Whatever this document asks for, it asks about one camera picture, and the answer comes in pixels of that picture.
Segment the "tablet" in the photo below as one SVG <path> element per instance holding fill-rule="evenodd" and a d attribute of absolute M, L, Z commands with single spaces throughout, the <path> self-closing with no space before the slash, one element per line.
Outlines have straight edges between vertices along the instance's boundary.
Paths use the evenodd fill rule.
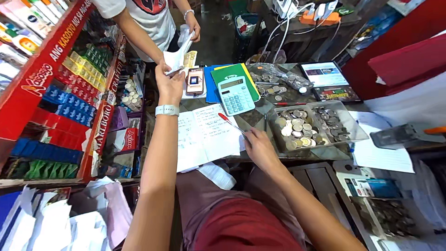
<path fill-rule="evenodd" d="M 302 74 L 314 87 L 349 85 L 338 66 L 330 62 L 301 63 Z"/>

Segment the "bracelet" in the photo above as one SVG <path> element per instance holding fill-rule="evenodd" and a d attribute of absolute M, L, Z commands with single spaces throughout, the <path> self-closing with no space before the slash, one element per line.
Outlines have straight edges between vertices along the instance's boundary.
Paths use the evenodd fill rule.
<path fill-rule="evenodd" d="M 186 20 L 186 15 L 187 15 L 187 13 L 189 13 L 189 12 L 192 12 L 192 14 L 195 15 L 195 11 L 194 11 L 194 10 L 192 10 L 192 9 L 188 9 L 188 10 L 186 10 L 186 12 L 184 12 L 184 16 L 183 16 L 184 20 Z"/>

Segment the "blue calculator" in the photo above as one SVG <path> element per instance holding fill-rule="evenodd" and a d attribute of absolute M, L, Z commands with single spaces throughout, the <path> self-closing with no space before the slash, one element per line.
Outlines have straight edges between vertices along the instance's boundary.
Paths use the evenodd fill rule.
<path fill-rule="evenodd" d="M 217 88 L 228 116 L 238 115 L 255 108 L 244 76 L 219 82 Z"/>

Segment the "white t-shirt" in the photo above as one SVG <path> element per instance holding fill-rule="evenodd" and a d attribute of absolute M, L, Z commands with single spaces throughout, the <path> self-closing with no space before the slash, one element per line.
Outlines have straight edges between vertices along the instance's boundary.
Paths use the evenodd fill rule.
<path fill-rule="evenodd" d="M 169 47 L 175 34 L 175 23 L 167 0 L 92 0 L 92 2 L 103 18 L 112 18 L 127 7 L 136 23 L 147 32 L 161 51 Z M 142 60 L 153 62 L 146 53 L 131 42 L 130 44 Z"/>

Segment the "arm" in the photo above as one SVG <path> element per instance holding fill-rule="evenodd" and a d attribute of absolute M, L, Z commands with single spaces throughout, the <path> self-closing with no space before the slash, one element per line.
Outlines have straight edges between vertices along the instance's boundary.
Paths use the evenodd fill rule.
<path fill-rule="evenodd" d="M 159 105 L 179 106 L 184 73 L 155 68 Z M 158 115 L 141 176 L 140 196 L 123 250 L 168 250 L 177 177 L 178 117 Z"/>
<path fill-rule="evenodd" d="M 178 7 L 178 9 L 181 11 L 181 14 L 184 15 L 184 13 L 187 10 L 190 10 L 190 5 L 187 0 L 173 0 Z M 192 33 L 192 31 L 195 31 L 195 35 L 191 38 L 194 43 L 200 41 L 200 25 L 198 25 L 197 19 L 195 19 L 195 16 L 192 12 L 188 12 L 186 15 L 186 24 L 189 26 L 189 34 Z"/>
<path fill-rule="evenodd" d="M 366 250 L 331 213 L 309 193 L 280 162 L 265 132 L 252 128 L 245 133 L 252 147 L 246 151 L 285 195 L 294 216 L 318 251 Z"/>
<path fill-rule="evenodd" d="M 146 53 L 158 65 L 165 65 L 163 52 L 155 42 L 147 35 L 128 12 L 127 8 L 113 17 L 113 20 L 125 34 L 128 40 Z"/>

